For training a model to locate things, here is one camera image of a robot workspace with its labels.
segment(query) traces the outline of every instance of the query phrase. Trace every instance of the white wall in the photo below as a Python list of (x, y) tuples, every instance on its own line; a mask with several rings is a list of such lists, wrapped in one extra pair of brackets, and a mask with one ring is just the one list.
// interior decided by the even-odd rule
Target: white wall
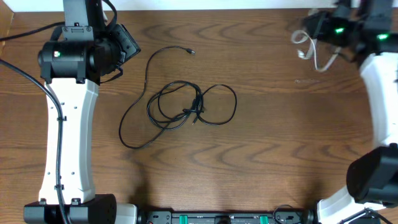
[[(111, 0), (119, 11), (333, 7), (336, 0)], [(62, 0), (4, 0), (14, 12), (62, 11)]]

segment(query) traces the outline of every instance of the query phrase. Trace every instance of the cable connector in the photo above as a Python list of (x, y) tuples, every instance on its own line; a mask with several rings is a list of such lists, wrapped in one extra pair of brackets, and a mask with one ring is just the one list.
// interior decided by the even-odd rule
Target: cable connector
[(185, 51), (190, 53), (190, 54), (192, 54), (192, 55), (196, 54), (196, 52), (194, 50), (192, 50), (192, 49), (185, 49)]

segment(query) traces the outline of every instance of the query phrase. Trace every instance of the green tab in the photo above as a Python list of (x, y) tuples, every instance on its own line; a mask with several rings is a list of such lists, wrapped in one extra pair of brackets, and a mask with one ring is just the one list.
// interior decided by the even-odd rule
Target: green tab
[(260, 216), (260, 224), (268, 224), (268, 216)]
[(187, 215), (180, 215), (180, 224), (188, 224), (188, 216)]

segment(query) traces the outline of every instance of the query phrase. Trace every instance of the white cable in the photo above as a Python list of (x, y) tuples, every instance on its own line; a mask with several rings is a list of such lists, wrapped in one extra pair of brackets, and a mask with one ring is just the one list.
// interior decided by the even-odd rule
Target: white cable
[(302, 44), (304, 42), (306, 42), (307, 40), (310, 40), (310, 48), (307, 51), (307, 54), (304, 54), (304, 52), (302, 50), (297, 50), (298, 53), (298, 57), (304, 60), (308, 60), (312, 58), (313, 55), (313, 62), (315, 65), (315, 70), (318, 72), (325, 72), (329, 69), (330, 65), (333, 64), (333, 62), (336, 60), (338, 54), (340, 53), (341, 47), (337, 47), (335, 52), (333, 53), (333, 55), (331, 56), (331, 58), (329, 59), (328, 63), (322, 67), (319, 68), (318, 67), (318, 58), (317, 58), (317, 39), (312, 39), (309, 34), (307, 32), (305, 32), (304, 30), (296, 30), (295, 32), (293, 32), (292, 34), (292, 43), (293, 44)]

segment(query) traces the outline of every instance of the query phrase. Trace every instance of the wooden table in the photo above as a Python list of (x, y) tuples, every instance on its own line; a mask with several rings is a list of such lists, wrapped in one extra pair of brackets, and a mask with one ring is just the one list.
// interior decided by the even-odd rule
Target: wooden table
[[(263, 211), (283, 203), (308, 208), (342, 188), (348, 166), (372, 149), (368, 97), (355, 64), (339, 58), (338, 66), (318, 73), (312, 61), (297, 57), (290, 34), (306, 14), (119, 12), (119, 22), (142, 52), (124, 65), (122, 78), (99, 89), (92, 153), (97, 193), (174, 210)], [(62, 13), (17, 13), (10, 35), (62, 20)], [(1, 57), (39, 78), (36, 56), (50, 34), (9, 41)], [(138, 145), (159, 131), (146, 117), (145, 105), (175, 80), (202, 89), (231, 86), (238, 95), (236, 115), (223, 126), (186, 124), (133, 151), (120, 143), (119, 122), (142, 91), (149, 56), (168, 45), (197, 54), (170, 50), (153, 60), (148, 92), (125, 120), (125, 140)], [(321, 61), (328, 57), (322, 54)], [(47, 106), (29, 81), (4, 67), (0, 74), (0, 222), (20, 223), (23, 206), (37, 200), (44, 175)], [(193, 91), (187, 91), (165, 96), (168, 114), (189, 107)], [(205, 101), (205, 118), (230, 115), (230, 92), (220, 88)], [(397, 222), (397, 211), (383, 214)]]

